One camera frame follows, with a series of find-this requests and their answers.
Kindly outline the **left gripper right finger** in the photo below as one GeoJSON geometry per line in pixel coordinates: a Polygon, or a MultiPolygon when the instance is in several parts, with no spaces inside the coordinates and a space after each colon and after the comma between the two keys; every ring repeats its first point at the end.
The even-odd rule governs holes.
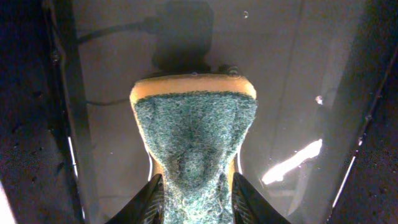
{"type": "Polygon", "coordinates": [[[234,224],[290,224],[240,173],[233,175],[234,224]]]}

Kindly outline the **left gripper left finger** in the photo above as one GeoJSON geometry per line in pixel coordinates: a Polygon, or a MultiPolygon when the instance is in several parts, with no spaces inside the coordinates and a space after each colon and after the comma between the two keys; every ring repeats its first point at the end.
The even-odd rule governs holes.
{"type": "Polygon", "coordinates": [[[164,183],[161,174],[151,180],[106,224],[163,224],[164,183]]]}

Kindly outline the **green yellow sponge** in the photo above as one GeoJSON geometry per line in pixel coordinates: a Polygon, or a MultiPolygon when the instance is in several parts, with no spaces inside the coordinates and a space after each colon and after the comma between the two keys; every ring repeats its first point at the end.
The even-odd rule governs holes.
{"type": "Polygon", "coordinates": [[[256,116],[253,85],[224,74],[136,82],[129,95],[164,184],[165,223],[232,223],[235,158],[256,116]]]}

